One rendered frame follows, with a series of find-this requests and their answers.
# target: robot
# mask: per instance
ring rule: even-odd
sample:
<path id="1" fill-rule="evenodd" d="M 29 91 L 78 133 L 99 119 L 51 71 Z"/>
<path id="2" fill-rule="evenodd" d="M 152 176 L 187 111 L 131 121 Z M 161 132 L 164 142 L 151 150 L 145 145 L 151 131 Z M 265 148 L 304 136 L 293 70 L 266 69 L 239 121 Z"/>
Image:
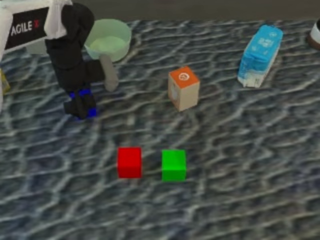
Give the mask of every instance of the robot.
<path id="1" fill-rule="evenodd" d="M 107 55 L 83 60 L 82 48 L 95 22 L 86 6 L 71 0 L 4 0 L 0 20 L 0 61 L 5 53 L 45 40 L 58 84 L 71 98 L 63 105 L 65 113 L 81 120 L 97 115 L 91 84 L 104 81 L 111 92 L 119 81 Z"/>

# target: orange box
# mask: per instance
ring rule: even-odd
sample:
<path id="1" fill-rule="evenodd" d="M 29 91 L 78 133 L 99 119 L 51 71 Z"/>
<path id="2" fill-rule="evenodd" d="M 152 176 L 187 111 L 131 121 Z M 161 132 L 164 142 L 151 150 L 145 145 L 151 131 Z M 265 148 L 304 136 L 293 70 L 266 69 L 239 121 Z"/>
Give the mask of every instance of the orange box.
<path id="1" fill-rule="evenodd" d="M 179 112 L 198 104 L 199 89 L 200 81 L 190 67 L 169 72 L 168 96 Z"/>

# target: gray tablecloth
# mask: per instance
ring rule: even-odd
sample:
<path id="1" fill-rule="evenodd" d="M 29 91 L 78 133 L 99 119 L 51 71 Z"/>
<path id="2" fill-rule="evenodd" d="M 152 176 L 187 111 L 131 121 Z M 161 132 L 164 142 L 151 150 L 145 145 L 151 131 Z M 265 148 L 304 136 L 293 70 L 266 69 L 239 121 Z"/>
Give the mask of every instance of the gray tablecloth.
<path id="1" fill-rule="evenodd" d="M 0 115 L 1 240 L 319 240 L 320 53 L 314 21 L 278 21 L 284 39 L 260 89 L 237 68 L 263 22 L 130 22 L 130 53 L 99 116 L 65 115 L 48 56 L 1 66 L 12 90 Z M 168 72 L 201 79 L 177 112 Z M 117 147 L 140 146 L 143 178 L 117 177 Z M 161 150 L 187 151 L 187 180 L 161 182 Z"/>

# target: green bowl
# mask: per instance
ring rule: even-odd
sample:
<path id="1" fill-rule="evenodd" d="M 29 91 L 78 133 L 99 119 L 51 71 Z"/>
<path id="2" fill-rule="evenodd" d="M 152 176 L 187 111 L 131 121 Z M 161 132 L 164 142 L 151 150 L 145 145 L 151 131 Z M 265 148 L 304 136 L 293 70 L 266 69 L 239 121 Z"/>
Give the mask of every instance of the green bowl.
<path id="1" fill-rule="evenodd" d="M 94 22 L 84 43 L 89 56 L 97 60 L 107 54 L 112 62 L 123 59 L 130 48 L 132 31 L 130 27 L 116 19 L 101 19 Z"/>

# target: green cube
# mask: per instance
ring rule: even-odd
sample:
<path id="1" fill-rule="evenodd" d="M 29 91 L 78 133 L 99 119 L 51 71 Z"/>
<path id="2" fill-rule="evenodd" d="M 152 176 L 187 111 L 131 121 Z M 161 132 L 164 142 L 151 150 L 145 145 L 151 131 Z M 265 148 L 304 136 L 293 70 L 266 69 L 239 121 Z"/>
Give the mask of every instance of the green cube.
<path id="1" fill-rule="evenodd" d="M 162 150 L 162 181 L 182 182 L 187 176 L 185 150 Z"/>

